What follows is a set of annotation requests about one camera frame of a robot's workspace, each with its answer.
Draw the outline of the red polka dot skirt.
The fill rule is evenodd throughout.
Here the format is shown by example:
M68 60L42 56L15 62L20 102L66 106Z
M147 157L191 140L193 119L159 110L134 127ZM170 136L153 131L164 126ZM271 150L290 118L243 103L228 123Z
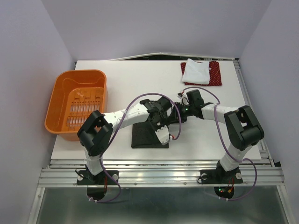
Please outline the red polka dot skirt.
M222 86L220 65L217 61L209 61L209 84L195 84L184 82L185 85L196 85L196 86Z

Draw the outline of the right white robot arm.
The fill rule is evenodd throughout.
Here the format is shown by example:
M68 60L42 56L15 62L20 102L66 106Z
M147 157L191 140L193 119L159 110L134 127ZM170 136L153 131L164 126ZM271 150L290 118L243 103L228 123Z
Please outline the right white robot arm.
M246 153L264 138L264 130L250 106L239 108L221 106L220 100L202 87L187 87L178 93L181 102L176 103L169 115L169 123L184 123L188 117L213 120L225 150L215 170L215 177L226 182L232 170L246 158Z

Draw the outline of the white skirt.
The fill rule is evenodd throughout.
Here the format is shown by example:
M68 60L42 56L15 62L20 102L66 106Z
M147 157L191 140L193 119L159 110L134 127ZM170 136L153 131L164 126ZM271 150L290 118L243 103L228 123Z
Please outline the white skirt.
M182 82L192 84L209 84L209 61L196 62L190 58L187 59L185 71L183 73Z

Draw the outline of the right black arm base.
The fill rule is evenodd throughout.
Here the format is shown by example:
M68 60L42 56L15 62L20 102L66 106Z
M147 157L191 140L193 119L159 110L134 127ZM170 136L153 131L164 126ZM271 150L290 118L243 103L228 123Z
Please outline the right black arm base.
M200 184L241 184L243 183L242 175L239 168L231 171L225 171L223 168L204 169L200 171L197 178Z

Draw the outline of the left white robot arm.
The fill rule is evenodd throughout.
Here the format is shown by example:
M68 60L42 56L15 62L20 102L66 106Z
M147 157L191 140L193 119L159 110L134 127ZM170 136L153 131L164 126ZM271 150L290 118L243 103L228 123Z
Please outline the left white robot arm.
M128 109L110 113L93 111L77 132L80 144L85 148L88 179L98 184L103 181L102 156L110 146L115 134L125 127L149 122L159 142L166 145L171 140L168 131L167 111L172 103L166 97L157 101L142 100Z

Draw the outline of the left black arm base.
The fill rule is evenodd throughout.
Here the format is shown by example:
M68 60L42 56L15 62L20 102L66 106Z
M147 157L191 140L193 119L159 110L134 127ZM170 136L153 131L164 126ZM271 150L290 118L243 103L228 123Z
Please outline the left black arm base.
M116 185L104 171L97 175L92 175L87 169L76 169L75 173L77 174L77 185Z

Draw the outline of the dark grey dotted skirt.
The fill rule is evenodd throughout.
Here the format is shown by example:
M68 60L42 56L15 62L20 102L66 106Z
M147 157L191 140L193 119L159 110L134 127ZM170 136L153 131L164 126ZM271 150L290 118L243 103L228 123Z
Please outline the dark grey dotted skirt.
M169 144L162 145L149 122L132 125L131 147L138 148L169 148Z

